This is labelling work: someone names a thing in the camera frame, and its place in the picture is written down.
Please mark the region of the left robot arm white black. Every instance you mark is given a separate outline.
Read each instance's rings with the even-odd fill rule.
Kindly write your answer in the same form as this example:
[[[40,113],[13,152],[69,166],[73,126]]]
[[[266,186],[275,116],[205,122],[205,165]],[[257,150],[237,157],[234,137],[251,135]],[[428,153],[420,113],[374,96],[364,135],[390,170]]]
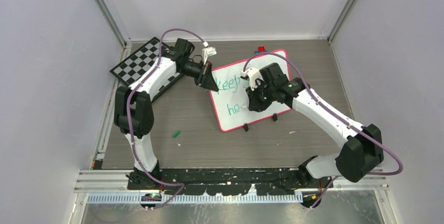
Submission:
[[[119,87],[115,95],[114,124],[126,136],[134,156],[134,170],[129,178],[147,189],[160,185],[159,162],[153,153],[150,132],[154,125],[152,98],[157,96],[170,77],[183,74],[194,79],[195,85],[207,90],[219,88],[212,75],[208,58],[216,49],[203,42],[202,58],[195,62],[191,57],[194,45],[177,39],[173,47],[161,49],[161,58],[141,78],[129,87]]]

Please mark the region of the whiteboard with red frame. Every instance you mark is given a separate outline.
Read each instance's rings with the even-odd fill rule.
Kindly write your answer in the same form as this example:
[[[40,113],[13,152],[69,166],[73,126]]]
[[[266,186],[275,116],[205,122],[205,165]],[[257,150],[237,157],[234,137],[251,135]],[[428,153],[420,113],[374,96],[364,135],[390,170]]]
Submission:
[[[222,132],[242,128],[244,124],[249,125],[270,118],[274,113],[279,115],[290,111],[286,105],[278,102],[273,102],[268,109],[260,113],[241,108],[242,105],[248,105],[246,88],[249,86],[249,82],[240,78],[241,71],[247,62],[248,60],[244,59],[212,71],[219,91],[211,91],[210,96]]]

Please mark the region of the green marker cap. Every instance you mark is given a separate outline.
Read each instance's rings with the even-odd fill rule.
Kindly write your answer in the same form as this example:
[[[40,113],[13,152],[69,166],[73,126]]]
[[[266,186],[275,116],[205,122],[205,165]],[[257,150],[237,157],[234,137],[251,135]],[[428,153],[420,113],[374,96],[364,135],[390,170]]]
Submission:
[[[172,135],[172,138],[176,138],[180,133],[181,133],[180,130],[176,131],[176,132]]]

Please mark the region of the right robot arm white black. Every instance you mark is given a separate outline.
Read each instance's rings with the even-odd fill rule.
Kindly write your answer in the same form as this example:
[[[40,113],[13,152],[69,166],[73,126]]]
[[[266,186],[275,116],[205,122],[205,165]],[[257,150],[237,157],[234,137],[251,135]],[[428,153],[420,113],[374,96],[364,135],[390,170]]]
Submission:
[[[263,112],[274,102],[284,104],[314,122],[340,148],[339,153],[315,155],[298,166],[299,182],[313,187],[322,177],[342,176],[358,182],[384,159],[381,131],[373,124],[364,126],[347,118],[305,84],[300,77],[289,80],[277,63],[261,69],[248,68],[241,78],[246,88],[248,109]]]

